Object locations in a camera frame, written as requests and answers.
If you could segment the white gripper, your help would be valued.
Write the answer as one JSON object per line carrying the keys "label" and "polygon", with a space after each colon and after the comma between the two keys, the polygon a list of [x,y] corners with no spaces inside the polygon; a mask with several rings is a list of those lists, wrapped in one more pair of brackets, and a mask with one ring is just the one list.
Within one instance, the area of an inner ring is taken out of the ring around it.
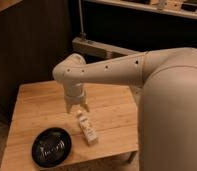
{"label": "white gripper", "polygon": [[76,94],[72,94],[71,92],[66,91],[64,95],[64,99],[66,102],[66,112],[70,114],[72,105],[80,105],[87,112],[90,112],[89,106],[86,102],[86,92],[82,90]]}

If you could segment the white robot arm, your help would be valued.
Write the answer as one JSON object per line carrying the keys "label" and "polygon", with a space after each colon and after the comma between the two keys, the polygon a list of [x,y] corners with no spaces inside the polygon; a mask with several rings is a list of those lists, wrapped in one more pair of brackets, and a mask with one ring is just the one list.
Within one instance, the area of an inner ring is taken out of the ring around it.
{"label": "white robot arm", "polygon": [[85,101],[85,83],[141,87],[139,171],[197,171],[197,48],[153,50],[91,64],[73,53],[52,74],[64,87],[67,105]]}

